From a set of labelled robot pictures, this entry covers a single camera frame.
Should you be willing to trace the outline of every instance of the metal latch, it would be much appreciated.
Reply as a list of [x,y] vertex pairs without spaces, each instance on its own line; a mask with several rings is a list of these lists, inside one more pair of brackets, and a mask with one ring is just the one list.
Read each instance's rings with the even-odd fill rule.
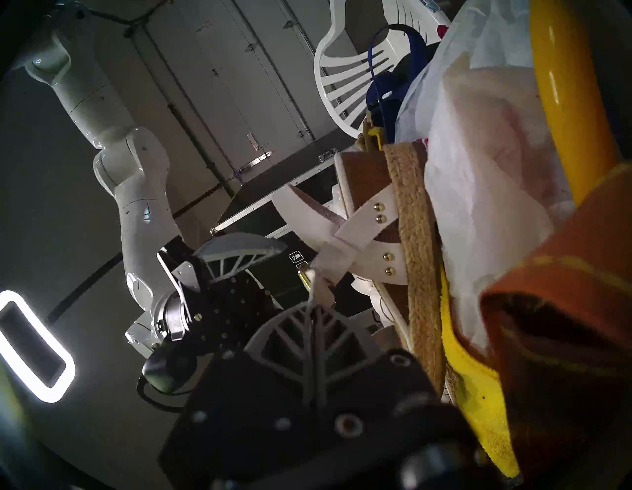
[[324,152],[322,155],[318,156],[318,161],[320,163],[323,163],[325,160],[329,160],[332,156],[334,156],[336,153],[338,153],[338,150],[336,148],[332,148],[331,150],[327,150],[326,152]]

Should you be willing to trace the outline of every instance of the white plastic bag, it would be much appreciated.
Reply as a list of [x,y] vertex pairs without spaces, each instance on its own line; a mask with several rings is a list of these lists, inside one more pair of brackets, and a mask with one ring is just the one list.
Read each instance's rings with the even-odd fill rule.
[[574,205],[531,68],[445,72],[428,135],[425,186],[461,333],[485,353],[478,296],[563,222]]
[[459,10],[435,56],[415,78],[399,108],[395,141],[426,139],[446,70],[461,53],[470,68],[533,68],[529,0],[468,0]]

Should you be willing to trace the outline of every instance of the sticker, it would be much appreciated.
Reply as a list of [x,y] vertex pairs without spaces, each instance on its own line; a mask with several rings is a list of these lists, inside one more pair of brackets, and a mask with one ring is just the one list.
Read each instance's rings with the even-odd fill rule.
[[437,5],[434,0],[420,0],[424,7],[430,9],[432,12],[439,12],[441,9],[439,5]]
[[305,260],[301,252],[299,252],[298,250],[289,254],[288,257],[293,264],[298,264],[299,262],[303,262]]

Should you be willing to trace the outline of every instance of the white leather strap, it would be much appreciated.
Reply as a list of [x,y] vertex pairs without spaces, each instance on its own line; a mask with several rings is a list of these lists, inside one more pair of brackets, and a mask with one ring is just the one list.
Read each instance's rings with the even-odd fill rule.
[[[349,270],[374,281],[407,283],[401,244],[374,240],[398,217],[391,186],[376,194],[347,221],[292,186],[279,189],[272,202],[285,222],[310,248],[317,252],[327,249],[312,266],[318,265],[328,280],[335,283]],[[379,215],[384,216],[383,223],[376,220]]]
[[391,184],[375,194],[349,217],[322,246],[311,267],[321,271],[332,284],[337,284],[358,255],[398,216]]

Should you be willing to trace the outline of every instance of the plastic chair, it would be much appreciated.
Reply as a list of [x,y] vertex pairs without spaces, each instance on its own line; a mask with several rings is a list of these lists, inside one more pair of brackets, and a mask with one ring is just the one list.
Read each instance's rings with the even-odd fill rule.
[[[417,30],[426,44],[440,41],[437,27],[450,26],[447,16],[430,0],[382,0],[384,18],[389,24],[406,24]],[[331,28],[319,42],[314,54],[314,78],[322,102],[336,124],[349,136],[357,138],[362,132],[365,96],[371,85],[366,52],[357,56],[333,58],[325,50],[344,31],[346,0],[331,0]],[[386,39],[373,48],[372,59],[377,75],[392,70],[410,51],[403,32],[389,31]],[[329,75],[327,70],[339,71]]]

